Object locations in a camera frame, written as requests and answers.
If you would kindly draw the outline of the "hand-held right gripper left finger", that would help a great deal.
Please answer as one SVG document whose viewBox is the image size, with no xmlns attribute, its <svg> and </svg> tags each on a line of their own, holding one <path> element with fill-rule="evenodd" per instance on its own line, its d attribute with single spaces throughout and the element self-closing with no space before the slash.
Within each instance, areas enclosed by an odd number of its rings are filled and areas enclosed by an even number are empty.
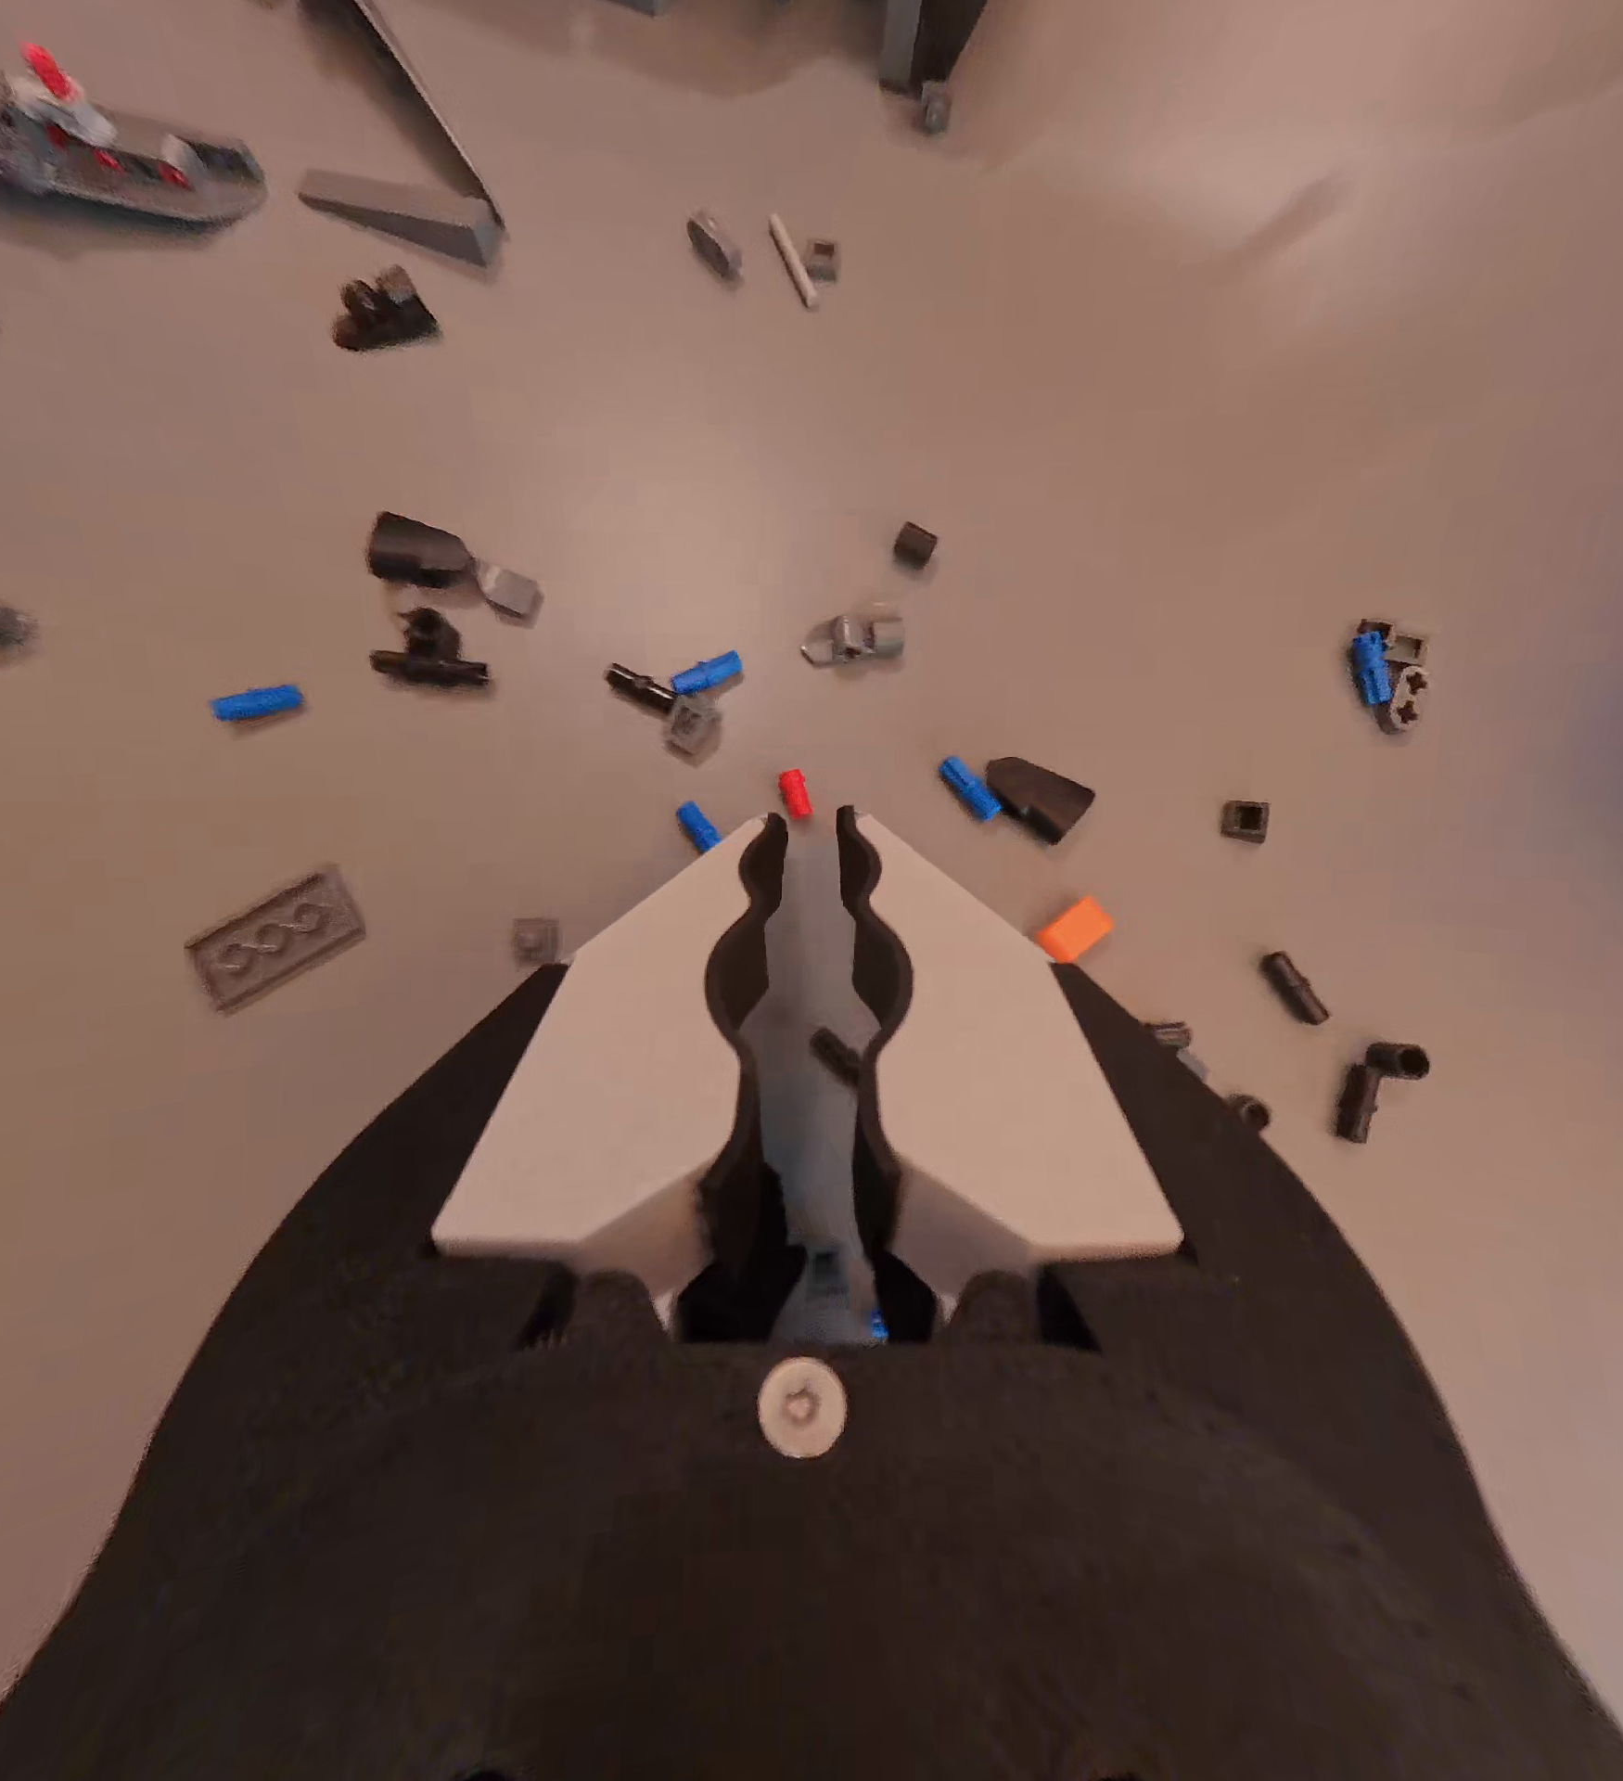
<svg viewBox="0 0 1623 1781">
<path fill-rule="evenodd" d="M 805 1268 L 761 1130 L 787 821 L 744 823 L 578 950 L 434 1223 L 446 1259 L 626 1272 L 687 1340 L 768 1340 Z"/>
</svg>

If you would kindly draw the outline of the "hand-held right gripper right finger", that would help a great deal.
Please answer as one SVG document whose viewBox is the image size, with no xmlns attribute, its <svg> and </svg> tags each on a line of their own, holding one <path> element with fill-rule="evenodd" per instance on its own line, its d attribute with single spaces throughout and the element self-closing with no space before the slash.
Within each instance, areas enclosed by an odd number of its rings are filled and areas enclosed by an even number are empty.
<svg viewBox="0 0 1623 1781">
<path fill-rule="evenodd" d="M 1180 1216 L 1061 971 L 877 817 L 838 811 L 858 1068 L 853 1198 L 887 1337 L 986 1272 L 1170 1260 Z"/>
</svg>

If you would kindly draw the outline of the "grey beam sub-assembly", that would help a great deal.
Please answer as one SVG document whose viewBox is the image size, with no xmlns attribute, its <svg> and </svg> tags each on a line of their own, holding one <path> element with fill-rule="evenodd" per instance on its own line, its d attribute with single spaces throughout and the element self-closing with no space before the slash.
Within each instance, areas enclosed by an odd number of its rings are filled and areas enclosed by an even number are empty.
<svg viewBox="0 0 1623 1781">
<path fill-rule="evenodd" d="M 42 44 L 0 66 L 0 191 L 188 227 L 258 212 L 266 170 L 240 139 L 98 104 Z"/>
</svg>

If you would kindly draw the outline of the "toy car model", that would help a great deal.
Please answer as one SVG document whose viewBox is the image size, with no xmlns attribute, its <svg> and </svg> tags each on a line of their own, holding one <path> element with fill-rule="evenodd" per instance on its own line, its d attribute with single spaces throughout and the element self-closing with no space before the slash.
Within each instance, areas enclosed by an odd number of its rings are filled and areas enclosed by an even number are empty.
<svg viewBox="0 0 1623 1781">
<path fill-rule="evenodd" d="M 990 1 L 885 1 L 877 82 L 912 96 L 950 80 Z"/>
</svg>

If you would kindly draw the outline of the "orange toy piece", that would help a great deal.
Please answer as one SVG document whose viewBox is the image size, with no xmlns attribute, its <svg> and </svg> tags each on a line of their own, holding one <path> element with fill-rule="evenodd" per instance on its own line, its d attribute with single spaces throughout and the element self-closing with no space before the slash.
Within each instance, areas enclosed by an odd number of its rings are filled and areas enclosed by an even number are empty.
<svg viewBox="0 0 1623 1781">
<path fill-rule="evenodd" d="M 1033 935 L 1053 963 L 1075 967 L 1114 935 L 1112 915 L 1092 897 L 1071 902 Z"/>
</svg>

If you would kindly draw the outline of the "black curved slope piece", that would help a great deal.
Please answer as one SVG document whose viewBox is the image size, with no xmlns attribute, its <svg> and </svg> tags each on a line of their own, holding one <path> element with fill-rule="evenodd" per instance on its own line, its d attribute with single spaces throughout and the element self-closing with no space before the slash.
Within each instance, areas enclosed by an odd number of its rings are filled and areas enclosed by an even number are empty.
<svg viewBox="0 0 1623 1781">
<path fill-rule="evenodd" d="M 986 782 L 1001 811 L 1052 847 L 1076 830 L 1097 801 L 1088 786 L 1021 754 L 992 759 Z"/>
</svg>

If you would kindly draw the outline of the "dark grey rectangular plate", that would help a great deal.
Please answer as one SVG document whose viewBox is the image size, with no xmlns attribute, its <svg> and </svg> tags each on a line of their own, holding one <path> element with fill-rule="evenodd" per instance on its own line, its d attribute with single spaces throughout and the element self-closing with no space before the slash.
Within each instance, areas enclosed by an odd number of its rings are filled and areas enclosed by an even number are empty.
<svg viewBox="0 0 1623 1781">
<path fill-rule="evenodd" d="M 184 952 L 209 1006 L 233 1013 L 366 932 L 340 866 L 324 864 L 196 935 Z"/>
</svg>

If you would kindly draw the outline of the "black angled connector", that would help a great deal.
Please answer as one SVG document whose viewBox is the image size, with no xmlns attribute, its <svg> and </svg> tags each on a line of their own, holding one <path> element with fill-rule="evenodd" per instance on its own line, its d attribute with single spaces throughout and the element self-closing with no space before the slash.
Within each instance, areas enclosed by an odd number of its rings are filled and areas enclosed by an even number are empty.
<svg viewBox="0 0 1623 1781">
<path fill-rule="evenodd" d="M 1336 1104 L 1334 1137 L 1347 1144 L 1365 1144 L 1378 1111 L 1384 1082 L 1424 1081 L 1428 1069 L 1430 1059 L 1421 1044 L 1374 1040 L 1343 1076 Z"/>
</svg>

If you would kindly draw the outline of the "black cross-shaped connector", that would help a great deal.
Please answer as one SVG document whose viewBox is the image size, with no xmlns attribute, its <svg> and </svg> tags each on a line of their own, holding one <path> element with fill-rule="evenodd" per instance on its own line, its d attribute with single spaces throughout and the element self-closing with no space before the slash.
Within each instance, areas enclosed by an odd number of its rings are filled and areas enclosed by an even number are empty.
<svg viewBox="0 0 1623 1781">
<path fill-rule="evenodd" d="M 420 605 L 402 613 L 402 646 L 370 653 L 371 669 L 383 678 L 428 689 L 488 689 L 486 661 L 462 656 L 458 629 L 445 611 Z"/>
</svg>

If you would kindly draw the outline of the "grey curved panel piece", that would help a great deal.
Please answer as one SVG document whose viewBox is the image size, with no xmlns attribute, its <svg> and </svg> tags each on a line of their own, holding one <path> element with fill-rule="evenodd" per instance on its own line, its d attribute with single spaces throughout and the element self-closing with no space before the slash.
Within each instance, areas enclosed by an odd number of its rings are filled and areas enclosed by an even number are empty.
<svg viewBox="0 0 1623 1781">
<path fill-rule="evenodd" d="M 801 642 L 806 664 L 821 669 L 897 661 L 906 648 L 906 622 L 889 607 L 841 611 L 815 627 Z"/>
</svg>

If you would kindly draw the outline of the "blue pin with dark connector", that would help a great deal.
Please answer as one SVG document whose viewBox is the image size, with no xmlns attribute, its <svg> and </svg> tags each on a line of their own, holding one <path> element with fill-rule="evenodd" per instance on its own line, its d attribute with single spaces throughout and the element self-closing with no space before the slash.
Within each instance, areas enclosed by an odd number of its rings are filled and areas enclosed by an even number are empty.
<svg viewBox="0 0 1623 1781">
<path fill-rule="evenodd" d="M 1347 660 L 1359 699 L 1378 729 L 1395 738 L 1416 732 L 1430 689 L 1428 638 L 1392 620 L 1365 620 L 1352 637 Z"/>
</svg>

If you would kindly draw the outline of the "dark grey toy piece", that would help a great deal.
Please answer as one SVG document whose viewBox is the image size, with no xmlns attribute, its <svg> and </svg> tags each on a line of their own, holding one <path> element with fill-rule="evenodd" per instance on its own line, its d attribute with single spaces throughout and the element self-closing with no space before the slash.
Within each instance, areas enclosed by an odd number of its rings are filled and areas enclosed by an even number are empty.
<svg viewBox="0 0 1623 1781">
<path fill-rule="evenodd" d="M 366 565 L 379 583 L 420 590 L 475 590 L 516 623 L 534 622 L 544 590 L 534 577 L 477 555 L 456 532 L 399 512 L 374 520 Z"/>
</svg>

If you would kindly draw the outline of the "black rounded piece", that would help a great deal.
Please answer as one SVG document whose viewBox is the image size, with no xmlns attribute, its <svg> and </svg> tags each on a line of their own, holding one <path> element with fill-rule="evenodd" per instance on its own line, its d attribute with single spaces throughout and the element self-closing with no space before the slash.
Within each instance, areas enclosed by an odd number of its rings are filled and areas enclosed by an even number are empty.
<svg viewBox="0 0 1623 1781">
<path fill-rule="evenodd" d="M 370 352 L 439 338 L 442 327 L 402 266 L 340 291 L 332 340 L 343 351 Z"/>
</svg>

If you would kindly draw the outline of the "grey triangular panel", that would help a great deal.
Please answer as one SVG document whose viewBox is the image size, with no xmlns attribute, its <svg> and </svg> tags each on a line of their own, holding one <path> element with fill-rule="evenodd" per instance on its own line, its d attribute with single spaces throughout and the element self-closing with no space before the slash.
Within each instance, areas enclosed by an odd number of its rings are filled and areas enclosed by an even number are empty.
<svg viewBox="0 0 1623 1781">
<path fill-rule="evenodd" d="M 483 171 L 479 170 L 477 161 L 470 157 L 467 144 L 462 142 L 462 139 L 455 130 L 453 122 L 446 121 L 445 107 L 439 106 L 432 84 L 426 80 L 418 63 L 413 59 L 413 55 L 409 55 L 409 52 L 400 44 L 391 18 L 382 13 L 379 5 L 377 1 L 343 1 L 339 6 L 350 14 L 350 18 L 359 27 L 359 30 L 368 34 L 368 38 L 376 45 L 376 52 L 379 54 L 379 59 L 385 63 L 385 66 L 396 73 L 400 82 L 409 90 L 409 93 L 416 98 L 416 102 L 423 107 L 426 115 L 438 128 L 439 137 L 445 139 L 445 142 L 453 151 L 455 161 L 458 164 L 465 178 L 468 180 L 468 189 L 488 205 L 495 226 L 504 231 L 509 223 L 504 220 L 502 210 L 498 208 L 498 203 L 493 198 L 493 191 L 486 183 Z"/>
</svg>

